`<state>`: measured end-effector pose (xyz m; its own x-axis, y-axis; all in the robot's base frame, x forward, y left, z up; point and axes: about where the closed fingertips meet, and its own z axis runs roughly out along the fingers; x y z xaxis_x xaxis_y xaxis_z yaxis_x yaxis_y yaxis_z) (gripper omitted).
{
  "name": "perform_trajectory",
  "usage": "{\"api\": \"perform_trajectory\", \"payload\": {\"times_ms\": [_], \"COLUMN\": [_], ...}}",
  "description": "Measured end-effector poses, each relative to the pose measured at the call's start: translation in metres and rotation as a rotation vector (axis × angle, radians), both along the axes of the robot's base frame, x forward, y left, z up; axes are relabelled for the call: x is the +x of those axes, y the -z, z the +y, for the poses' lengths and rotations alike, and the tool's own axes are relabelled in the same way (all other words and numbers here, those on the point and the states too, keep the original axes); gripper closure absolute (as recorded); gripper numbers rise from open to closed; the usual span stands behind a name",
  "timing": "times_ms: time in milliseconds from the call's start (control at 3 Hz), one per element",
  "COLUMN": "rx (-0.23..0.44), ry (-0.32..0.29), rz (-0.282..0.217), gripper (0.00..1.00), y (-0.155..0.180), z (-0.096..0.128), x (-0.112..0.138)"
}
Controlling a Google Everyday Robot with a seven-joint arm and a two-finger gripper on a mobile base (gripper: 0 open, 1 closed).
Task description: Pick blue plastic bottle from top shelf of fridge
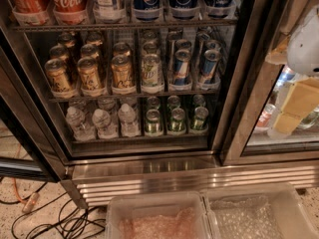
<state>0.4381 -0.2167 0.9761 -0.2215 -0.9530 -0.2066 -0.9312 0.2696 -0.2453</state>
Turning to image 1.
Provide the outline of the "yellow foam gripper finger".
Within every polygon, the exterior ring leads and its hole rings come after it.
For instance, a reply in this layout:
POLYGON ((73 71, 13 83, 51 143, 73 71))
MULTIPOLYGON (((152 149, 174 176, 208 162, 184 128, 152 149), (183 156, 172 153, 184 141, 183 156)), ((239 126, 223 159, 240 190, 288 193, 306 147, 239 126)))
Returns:
POLYGON ((284 65, 287 63, 287 47, 289 44, 290 37, 285 37, 276 48, 270 51, 265 61, 272 65, 284 65))
POLYGON ((271 139, 283 139, 291 135, 318 105, 318 78, 285 83, 278 93, 275 110, 269 122, 268 136, 271 139))

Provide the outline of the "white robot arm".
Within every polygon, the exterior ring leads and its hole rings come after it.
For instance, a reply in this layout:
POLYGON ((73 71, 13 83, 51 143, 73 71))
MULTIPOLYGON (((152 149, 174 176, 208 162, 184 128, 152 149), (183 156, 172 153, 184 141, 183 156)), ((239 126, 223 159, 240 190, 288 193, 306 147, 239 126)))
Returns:
POLYGON ((279 89, 276 108, 269 121, 268 136, 283 139, 319 106, 319 5, 312 7, 290 35, 285 48, 273 50, 265 61, 287 65, 300 75, 298 80, 285 83, 279 89))

